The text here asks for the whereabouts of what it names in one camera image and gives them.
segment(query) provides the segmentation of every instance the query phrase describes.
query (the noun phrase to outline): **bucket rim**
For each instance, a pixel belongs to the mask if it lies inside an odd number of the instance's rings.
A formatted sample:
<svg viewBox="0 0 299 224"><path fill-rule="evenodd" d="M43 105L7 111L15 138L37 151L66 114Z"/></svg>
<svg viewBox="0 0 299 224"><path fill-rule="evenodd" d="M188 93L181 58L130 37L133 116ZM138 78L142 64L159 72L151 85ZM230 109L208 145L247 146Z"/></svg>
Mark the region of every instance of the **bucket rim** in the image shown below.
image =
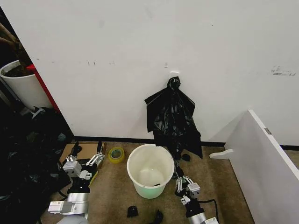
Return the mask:
<svg viewBox="0 0 299 224"><path fill-rule="evenodd" d="M141 146L138 146L137 148L135 148L135 149L131 152L131 154L129 155L129 157L128 157L128 161L127 161L127 172L128 172L128 174L129 174L130 179L133 181L134 184L136 184L137 186L139 186L139 187L141 187L141 188L145 188L145 189L157 189L157 188L160 188L160 187L162 187L162 186L165 186L165 185L171 180L171 178L172 178L172 176L173 176L173 173L169 176L169 178L166 179L166 181L164 181L163 183L161 183L161 184L158 185L158 186L153 186L153 187L142 185L142 184L138 183L138 182L132 177L131 172L130 172L130 170L129 170L129 162L130 162L131 156L132 156L134 153L136 153L140 148L142 148L142 147L144 147L144 146L161 147L163 150L165 150L165 152L167 152L167 154L171 157L171 159L172 159L172 161L173 161L173 163L171 163L171 164L172 164L172 170L173 170L173 172L174 172L174 160L173 160L172 155L168 152L168 150L167 150L166 148L164 148L164 147L162 147L162 146L156 146L155 144L144 144L144 145L141 145Z"/></svg>

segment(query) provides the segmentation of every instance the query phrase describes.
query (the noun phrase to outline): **cardboard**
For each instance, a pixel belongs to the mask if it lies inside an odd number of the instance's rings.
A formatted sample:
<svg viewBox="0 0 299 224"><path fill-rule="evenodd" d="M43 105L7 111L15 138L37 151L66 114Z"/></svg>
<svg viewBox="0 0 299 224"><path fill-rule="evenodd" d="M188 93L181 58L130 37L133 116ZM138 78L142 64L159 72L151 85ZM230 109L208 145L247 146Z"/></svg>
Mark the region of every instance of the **cardboard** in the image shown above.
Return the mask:
<svg viewBox="0 0 299 224"><path fill-rule="evenodd" d="M66 157L71 153L71 149L74 147L75 143L66 144L64 151L59 159L62 163ZM77 160L80 159L90 159L97 153L98 143L79 143L79 146L82 147L82 151L78 153Z"/></svg>

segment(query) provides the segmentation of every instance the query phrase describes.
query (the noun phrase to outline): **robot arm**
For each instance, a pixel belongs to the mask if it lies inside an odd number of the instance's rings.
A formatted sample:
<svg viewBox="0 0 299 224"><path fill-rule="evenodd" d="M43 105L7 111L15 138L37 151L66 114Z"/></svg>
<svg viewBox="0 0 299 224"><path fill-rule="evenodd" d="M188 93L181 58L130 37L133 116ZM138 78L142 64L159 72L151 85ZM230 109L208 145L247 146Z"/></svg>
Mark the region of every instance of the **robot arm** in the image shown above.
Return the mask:
<svg viewBox="0 0 299 224"><path fill-rule="evenodd" d="M104 157L105 155L100 151L86 164L82 165L77 161L76 156L66 157L63 170L72 179L72 186L67 191L67 201L51 202L48 208L50 213L67 215L59 222L60 224L88 223L89 180L92 178L92 173L95 173L95 170L104 160Z"/></svg>
<svg viewBox="0 0 299 224"><path fill-rule="evenodd" d="M175 194L181 197L181 203L186 207L186 217L190 224L219 224L215 217L207 219L204 209L198 201L200 186L188 176L179 177Z"/></svg>

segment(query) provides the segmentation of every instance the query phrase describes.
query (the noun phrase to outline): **black baseboard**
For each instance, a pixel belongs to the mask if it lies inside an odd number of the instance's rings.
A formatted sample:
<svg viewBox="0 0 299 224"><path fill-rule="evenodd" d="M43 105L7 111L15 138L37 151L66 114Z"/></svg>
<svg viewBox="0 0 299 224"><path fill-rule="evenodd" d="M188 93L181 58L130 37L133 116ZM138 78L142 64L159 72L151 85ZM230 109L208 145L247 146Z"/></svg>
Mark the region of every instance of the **black baseboard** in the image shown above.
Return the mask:
<svg viewBox="0 0 299 224"><path fill-rule="evenodd" d="M299 151L299 146L281 146L283 150Z"/></svg>
<svg viewBox="0 0 299 224"><path fill-rule="evenodd" d="M110 137L85 137L85 136L74 136L74 140L77 141L116 141L116 142L131 142L131 143L147 143L154 144L154 139L130 139L130 138L110 138ZM225 142L212 142L202 141L202 146L208 147L224 147ZM283 150L294 150L299 151L299 146L284 146L281 145Z"/></svg>

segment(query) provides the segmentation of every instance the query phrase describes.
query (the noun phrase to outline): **white bucket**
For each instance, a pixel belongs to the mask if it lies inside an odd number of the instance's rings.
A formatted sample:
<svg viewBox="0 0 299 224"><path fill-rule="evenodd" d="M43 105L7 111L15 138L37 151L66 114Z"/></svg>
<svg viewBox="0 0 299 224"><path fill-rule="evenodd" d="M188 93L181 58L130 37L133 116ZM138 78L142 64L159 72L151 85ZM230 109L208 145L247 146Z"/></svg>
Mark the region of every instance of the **white bucket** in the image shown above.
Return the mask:
<svg viewBox="0 0 299 224"><path fill-rule="evenodd" d="M0 69L0 77L9 85L23 104L34 111L34 106L52 108L46 93L35 74L23 77L7 77L5 73L20 65L19 61L11 62Z"/></svg>
<svg viewBox="0 0 299 224"><path fill-rule="evenodd" d="M127 171L137 193L141 197L152 199L163 192L171 179L174 162L165 148L146 144L137 147L130 154Z"/></svg>

